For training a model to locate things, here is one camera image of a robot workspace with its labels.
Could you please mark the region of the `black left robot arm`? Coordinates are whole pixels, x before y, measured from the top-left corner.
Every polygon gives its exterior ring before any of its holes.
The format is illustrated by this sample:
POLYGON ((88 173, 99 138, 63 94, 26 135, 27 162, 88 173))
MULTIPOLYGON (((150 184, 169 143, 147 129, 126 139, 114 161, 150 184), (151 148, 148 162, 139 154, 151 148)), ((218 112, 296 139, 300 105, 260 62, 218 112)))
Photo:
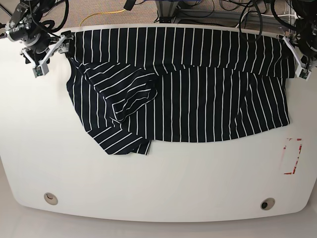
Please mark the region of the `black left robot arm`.
POLYGON ((317 59, 317 1, 293 0, 292 6, 296 15, 297 47, 304 55, 303 63, 311 63, 317 59))

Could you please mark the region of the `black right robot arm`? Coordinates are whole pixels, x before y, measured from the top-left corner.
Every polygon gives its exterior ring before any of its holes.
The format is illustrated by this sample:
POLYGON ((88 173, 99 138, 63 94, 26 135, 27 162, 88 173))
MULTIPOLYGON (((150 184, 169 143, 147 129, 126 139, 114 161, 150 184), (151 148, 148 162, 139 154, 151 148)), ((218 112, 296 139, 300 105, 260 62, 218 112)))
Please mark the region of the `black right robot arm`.
POLYGON ((58 41, 59 36, 56 32, 63 28, 68 14, 67 0, 21 0, 10 21, 0 25, 1 29, 4 29, 0 37, 9 38, 12 42, 21 41, 26 46, 26 52, 30 54, 31 59, 38 62, 44 58, 49 45, 58 41), (58 26, 55 26, 54 20, 41 20, 45 14, 61 3, 65 3, 65 11, 58 26))

